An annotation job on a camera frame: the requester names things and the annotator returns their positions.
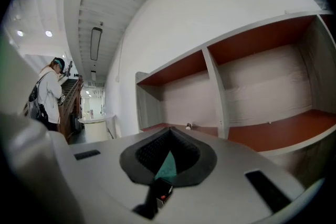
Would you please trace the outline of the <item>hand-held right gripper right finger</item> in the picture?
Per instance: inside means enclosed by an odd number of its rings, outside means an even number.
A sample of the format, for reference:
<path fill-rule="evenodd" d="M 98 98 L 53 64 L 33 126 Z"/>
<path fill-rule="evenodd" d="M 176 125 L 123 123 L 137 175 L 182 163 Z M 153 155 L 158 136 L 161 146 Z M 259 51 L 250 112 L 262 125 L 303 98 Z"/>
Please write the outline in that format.
<path fill-rule="evenodd" d="M 174 188 L 154 217 L 155 223 L 253 223 L 272 215 L 246 173 L 261 171 L 290 201 L 304 192 L 285 169 L 235 142 L 197 131 L 187 131 L 208 144 L 217 155 L 212 173 L 199 185 Z"/>

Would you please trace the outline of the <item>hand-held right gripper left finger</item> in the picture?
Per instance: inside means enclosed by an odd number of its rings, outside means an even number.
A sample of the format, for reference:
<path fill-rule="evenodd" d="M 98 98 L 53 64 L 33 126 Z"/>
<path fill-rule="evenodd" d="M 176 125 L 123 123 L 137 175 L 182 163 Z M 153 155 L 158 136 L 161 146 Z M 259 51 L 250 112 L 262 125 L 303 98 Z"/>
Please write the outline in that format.
<path fill-rule="evenodd" d="M 152 223 L 132 211 L 144 203 L 148 186 L 132 182 L 119 159 L 128 146 L 153 134 L 68 145 L 60 133 L 51 133 L 57 164 L 79 206 L 81 223 Z"/>

